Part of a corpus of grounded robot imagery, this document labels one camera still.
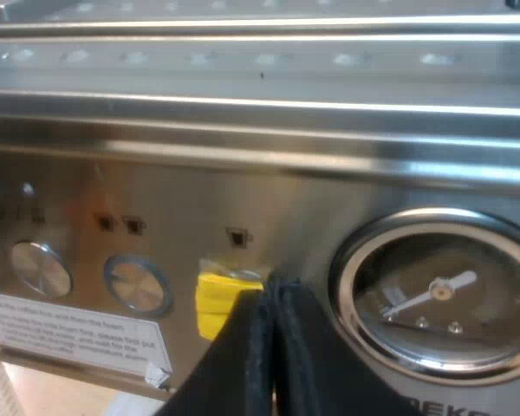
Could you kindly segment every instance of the chrome knob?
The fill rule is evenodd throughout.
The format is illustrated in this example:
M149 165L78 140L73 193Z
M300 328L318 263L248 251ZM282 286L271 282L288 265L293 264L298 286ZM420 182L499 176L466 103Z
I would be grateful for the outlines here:
M137 312L157 315L171 303L167 279L144 258L130 255L110 257L104 278L114 297Z
M11 249L17 276L42 295L59 297L71 291L72 281L60 257L46 244L21 242Z

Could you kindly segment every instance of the espresso machine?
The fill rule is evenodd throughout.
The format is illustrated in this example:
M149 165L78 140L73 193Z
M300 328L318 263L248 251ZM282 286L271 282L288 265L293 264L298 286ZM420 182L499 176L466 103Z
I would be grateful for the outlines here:
M520 416L520 0L0 0L0 360L169 400L204 264Z

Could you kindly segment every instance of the gauge needle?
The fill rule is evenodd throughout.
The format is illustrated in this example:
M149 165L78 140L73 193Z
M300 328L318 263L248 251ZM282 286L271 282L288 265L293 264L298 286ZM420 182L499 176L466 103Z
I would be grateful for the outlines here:
M383 314L383 316L387 318L391 315L400 312L401 310L411 308L412 306L419 305L423 302L427 302L433 299L432 287L434 286L443 287L453 292L456 289L460 289L468 284L476 282L476 279L476 273L471 270L462 272L458 276L453 277L452 279L442 279L441 277L437 277L435 280L433 280L433 282L430 283L430 287L427 290L427 292L424 292L421 295L413 297L412 299L403 302L400 305L395 306L394 308L389 309L385 314Z

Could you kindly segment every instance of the yellow plastic clip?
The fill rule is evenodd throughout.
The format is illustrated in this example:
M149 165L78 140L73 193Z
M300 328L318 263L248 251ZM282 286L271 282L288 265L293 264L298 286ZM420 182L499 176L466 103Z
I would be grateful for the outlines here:
M216 338L241 290L263 290L263 285L210 272L198 275L195 300L200 336L207 340Z

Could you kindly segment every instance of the brand logo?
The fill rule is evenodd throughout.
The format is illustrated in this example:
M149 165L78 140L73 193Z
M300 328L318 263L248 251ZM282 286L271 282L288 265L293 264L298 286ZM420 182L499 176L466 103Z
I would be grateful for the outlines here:
M498 416L488 412L472 410L463 406L447 405L438 401L419 400L406 397L408 402L416 407L424 416Z

